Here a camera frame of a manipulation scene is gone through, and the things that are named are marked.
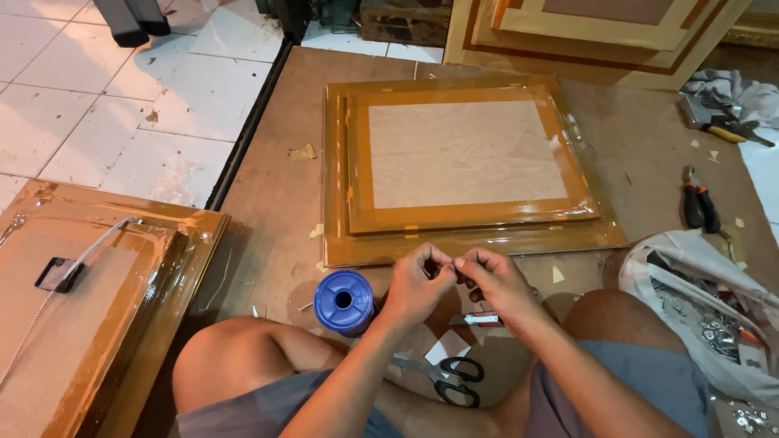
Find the pliers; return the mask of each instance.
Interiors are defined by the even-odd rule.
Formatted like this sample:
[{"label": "pliers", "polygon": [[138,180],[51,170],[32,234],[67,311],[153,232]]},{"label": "pliers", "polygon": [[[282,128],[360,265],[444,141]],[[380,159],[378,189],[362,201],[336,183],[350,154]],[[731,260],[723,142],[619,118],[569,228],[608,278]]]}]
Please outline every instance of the pliers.
[{"label": "pliers", "polygon": [[709,197],[709,189],[695,175],[692,164],[685,166],[684,218],[692,229],[703,227],[707,234],[720,233],[720,216]]}]

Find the black scissors handle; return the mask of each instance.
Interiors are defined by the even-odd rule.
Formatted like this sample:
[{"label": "black scissors handle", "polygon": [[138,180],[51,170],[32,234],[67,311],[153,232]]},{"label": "black scissors handle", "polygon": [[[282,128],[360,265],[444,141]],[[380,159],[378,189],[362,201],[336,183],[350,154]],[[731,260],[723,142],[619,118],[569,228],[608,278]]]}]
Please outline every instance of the black scissors handle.
[{"label": "black scissors handle", "polygon": [[[461,408],[478,408],[479,404],[481,403],[479,394],[476,394],[476,391],[472,390],[469,387],[466,387],[465,385],[454,385],[445,380],[438,380],[433,384],[433,386],[435,386],[435,392],[438,393],[438,395],[446,403],[449,403],[451,405],[460,406]],[[455,403],[451,398],[449,398],[449,396],[446,395],[446,390],[453,390],[461,394],[470,395],[471,403],[465,406]]]},{"label": "black scissors handle", "polygon": [[[458,369],[454,369],[452,364],[455,362],[467,362],[476,367],[476,375],[465,373]],[[439,363],[439,367],[444,373],[454,374],[461,378],[464,382],[481,382],[485,378],[485,369],[482,368],[481,363],[474,361],[471,358],[464,358],[462,356],[454,356],[451,358],[443,359]]]}]

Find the spool of wire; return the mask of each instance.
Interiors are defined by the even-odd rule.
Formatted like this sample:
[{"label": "spool of wire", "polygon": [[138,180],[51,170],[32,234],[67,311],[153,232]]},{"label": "spool of wire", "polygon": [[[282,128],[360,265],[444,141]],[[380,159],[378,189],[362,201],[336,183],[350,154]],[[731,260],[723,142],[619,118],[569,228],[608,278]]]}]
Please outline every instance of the spool of wire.
[{"label": "spool of wire", "polygon": [[353,270],[333,272],[314,291],[314,314],[325,328],[359,337],[376,315],[371,285]]}]

